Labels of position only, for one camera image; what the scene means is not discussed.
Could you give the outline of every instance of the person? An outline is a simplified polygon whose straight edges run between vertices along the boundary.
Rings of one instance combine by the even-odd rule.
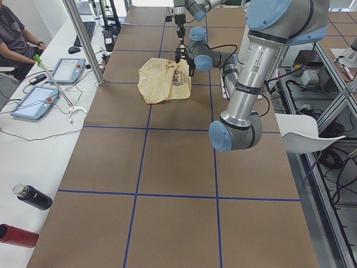
[[[0,67],[15,67],[10,74],[21,81],[36,63],[33,57],[45,49],[44,42],[27,31],[10,8],[0,0]]]

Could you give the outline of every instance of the table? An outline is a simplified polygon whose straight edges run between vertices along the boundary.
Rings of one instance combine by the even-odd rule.
[[[83,20],[91,20],[91,17],[83,17]],[[83,50],[77,54],[68,54],[67,50],[73,45],[76,33],[71,21],[68,19],[57,35],[53,38],[41,59],[48,69],[52,69],[59,58],[85,58]],[[104,40],[100,27],[97,27],[92,39],[95,52],[104,47]],[[31,73],[43,71],[34,66]],[[79,105],[89,109],[97,90],[96,80],[93,73],[85,71],[78,83],[78,88],[83,91]],[[22,83],[12,98],[22,98],[22,89],[28,80]],[[80,92],[73,87],[66,95],[75,102]],[[56,103],[64,112],[68,111],[68,105],[63,97],[59,97]],[[0,127],[3,131],[19,135],[27,139],[42,138],[69,131],[80,131],[85,113],[73,114],[73,125],[69,123],[66,115],[57,107],[52,107],[49,113],[39,122],[27,122],[13,118],[8,113],[15,104],[7,105],[0,114]],[[32,232],[40,233],[49,210],[41,211],[24,202],[17,200],[12,194],[12,188],[18,184],[29,184],[54,198],[68,164],[70,155],[76,144],[79,133],[49,138],[43,141],[22,141],[0,133],[1,158],[1,223],[13,225]],[[25,267],[32,255],[32,248],[22,248],[0,243],[0,263],[2,267],[20,268]]]
[[[165,15],[129,10],[28,267],[319,267],[273,110],[255,148],[221,153],[217,70],[196,72],[190,99],[143,101],[138,69],[178,44]],[[244,17],[216,8],[192,26],[239,44]]]

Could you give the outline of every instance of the electronic device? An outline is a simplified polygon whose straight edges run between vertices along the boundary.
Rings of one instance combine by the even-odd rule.
[[[91,38],[93,37],[93,34],[94,34],[95,21],[84,21],[83,25],[84,25],[84,28],[85,28],[86,33],[88,35],[89,41],[91,41]],[[76,40],[74,41],[73,46],[82,46],[80,44],[78,35],[76,37]]]
[[[31,85],[36,85],[37,83],[45,80],[46,78],[47,78],[47,76],[45,74],[40,74],[40,75],[30,79],[29,82],[30,82]]]
[[[317,71],[314,70],[305,70],[302,73],[301,81],[303,85],[313,85],[316,86],[319,84],[319,76],[317,75]]]
[[[108,52],[113,51],[113,48],[114,48],[114,45],[115,45],[113,33],[111,31],[103,30],[102,34],[103,34],[103,37],[104,37],[105,49]]]
[[[77,46],[71,46],[71,47],[68,49],[68,53],[69,53],[69,54],[75,54],[75,53],[77,53],[77,52],[79,52],[79,51],[80,51],[80,48],[77,47]]]
[[[106,1],[105,0],[99,0],[99,4],[100,4],[100,9],[102,11],[103,14],[103,21],[104,21],[104,29],[106,31],[111,31],[113,33],[113,35],[119,35],[120,30],[122,29],[120,22],[119,22],[119,18],[117,15],[117,10],[115,8],[115,4],[113,0],[109,0],[110,1],[110,7],[112,8],[112,16],[108,16],[107,11],[105,10],[106,7]]]
[[[85,59],[62,58],[54,67],[52,76],[58,84],[73,84],[80,78],[84,68]]]
[[[49,111],[58,95],[59,90],[57,88],[36,85],[22,98],[10,115],[39,120]]]

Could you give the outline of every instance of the robot arm label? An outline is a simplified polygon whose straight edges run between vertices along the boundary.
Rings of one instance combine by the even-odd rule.
[[[247,49],[247,55],[244,59],[243,66],[242,68],[248,68],[251,67],[251,72],[252,73],[257,73],[259,75],[262,74],[263,70],[261,66],[264,66],[267,64],[269,58],[270,58],[271,52],[268,50],[263,50],[263,49],[255,49],[253,46],[249,46]],[[255,58],[255,61],[253,62],[253,66],[248,66],[248,62],[250,58]]]

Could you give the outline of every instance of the red water bottle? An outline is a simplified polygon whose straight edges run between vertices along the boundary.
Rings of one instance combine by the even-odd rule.
[[[7,224],[0,224],[0,243],[21,247],[34,247],[38,233],[33,233]]]

